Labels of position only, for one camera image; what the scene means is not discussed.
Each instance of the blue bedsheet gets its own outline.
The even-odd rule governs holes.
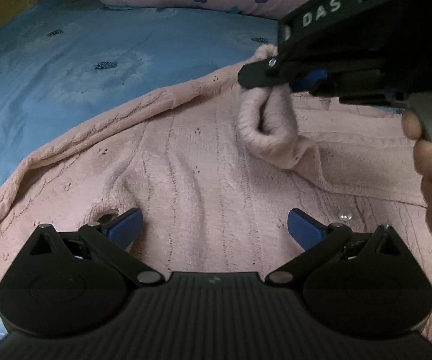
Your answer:
[[[275,43],[272,20],[198,9],[45,0],[0,30],[0,186],[72,127]]]

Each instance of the pearl button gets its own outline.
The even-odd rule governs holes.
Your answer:
[[[342,220],[343,222],[348,222],[352,218],[353,218],[353,214],[351,213],[351,211],[346,209],[342,209],[339,211],[339,219]]]

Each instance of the bed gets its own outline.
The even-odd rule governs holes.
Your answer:
[[[43,144],[274,43],[276,23],[201,9],[43,0],[0,29],[0,186]]]

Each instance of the blue gripper pad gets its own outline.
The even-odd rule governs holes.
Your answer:
[[[315,70],[310,72],[306,77],[299,81],[294,81],[289,84],[293,92],[308,92],[320,80],[327,79],[328,73],[325,70]]]
[[[130,210],[109,223],[106,237],[121,249],[126,249],[139,237],[142,229],[143,213],[141,210]]]
[[[328,227],[294,208],[287,216],[287,230],[291,237],[307,251],[326,237]]]

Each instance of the metal screw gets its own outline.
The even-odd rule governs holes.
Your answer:
[[[291,37],[291,27],[290,26],[284,26],[284,40],[287,41]]]
[[[155,284],[161,280],[161,275],[155,271],[143,271],[138,273],[136,279],[142,284]]]
[[[269,280],[275,284],[287,284],[294,276],[286,271],[275,271],[269,274]]]

